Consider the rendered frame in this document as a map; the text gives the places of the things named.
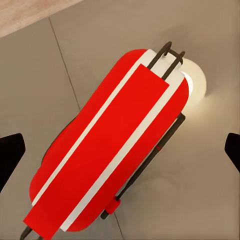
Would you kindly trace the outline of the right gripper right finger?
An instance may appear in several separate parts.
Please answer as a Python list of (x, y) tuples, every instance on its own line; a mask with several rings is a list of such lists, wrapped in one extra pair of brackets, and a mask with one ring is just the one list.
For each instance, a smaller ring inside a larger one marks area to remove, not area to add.
[(225, 152), (240, 172), (240, 135), (229, 133), (226, 143)]

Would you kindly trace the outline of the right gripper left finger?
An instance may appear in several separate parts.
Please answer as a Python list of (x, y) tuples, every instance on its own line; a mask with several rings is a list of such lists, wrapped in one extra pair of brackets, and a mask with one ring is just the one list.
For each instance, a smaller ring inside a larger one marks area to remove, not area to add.
[(21, 133), (0, 138), (0, 192), (26, 152)]

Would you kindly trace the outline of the radio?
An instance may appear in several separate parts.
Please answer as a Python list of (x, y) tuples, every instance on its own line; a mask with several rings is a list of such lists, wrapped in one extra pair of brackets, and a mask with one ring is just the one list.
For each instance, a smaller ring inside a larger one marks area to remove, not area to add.
[(50, 240), (59, 228), (82, 231), (103, 210), (105, 220), (120, 205), (120, 197), (186, 119), (181, 111), (189, 85), (179, 71), (185, 52), (178, 54), (171, 45), (158, 53), (137, 49), (122, 56), (52, 142), (30, 184), (33, 208), (20, 240), (32, 230), (40, 235), (37, 240)]

